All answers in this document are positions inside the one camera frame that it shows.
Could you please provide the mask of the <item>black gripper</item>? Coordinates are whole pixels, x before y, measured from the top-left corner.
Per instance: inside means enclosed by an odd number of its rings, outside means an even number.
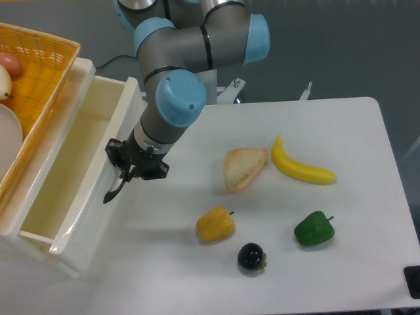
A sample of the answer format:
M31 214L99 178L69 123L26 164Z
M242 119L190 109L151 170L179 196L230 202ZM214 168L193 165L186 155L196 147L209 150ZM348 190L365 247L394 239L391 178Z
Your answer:
M169 166L163 162L164 155L156 154L152 146L143 150L133 137L123 142L111 138L105 151L110 163L120 170L121 179L156 180L164 179L168 174Z

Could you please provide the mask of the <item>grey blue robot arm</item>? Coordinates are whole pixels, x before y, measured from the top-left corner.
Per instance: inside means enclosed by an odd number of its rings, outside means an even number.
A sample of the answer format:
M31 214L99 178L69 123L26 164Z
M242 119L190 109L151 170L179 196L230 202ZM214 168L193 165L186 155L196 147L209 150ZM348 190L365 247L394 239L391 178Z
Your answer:
M198 22L175 22L172 1L115 1L121 23L133 30L147 106L128 139L111 139L106 153L133 178L162 179L163 158L199 117L208 101L200 73L262 60L270 50L263 15L250 13L243 1L193 1Z

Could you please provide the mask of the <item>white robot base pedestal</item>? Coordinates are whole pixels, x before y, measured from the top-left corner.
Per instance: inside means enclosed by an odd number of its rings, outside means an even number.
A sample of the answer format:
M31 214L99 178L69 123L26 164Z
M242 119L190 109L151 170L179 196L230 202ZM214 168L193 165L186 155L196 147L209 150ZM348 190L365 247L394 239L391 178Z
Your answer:
M207 104L217 103L217 70L208 70L197 73L199 80L205 85L207 91Z

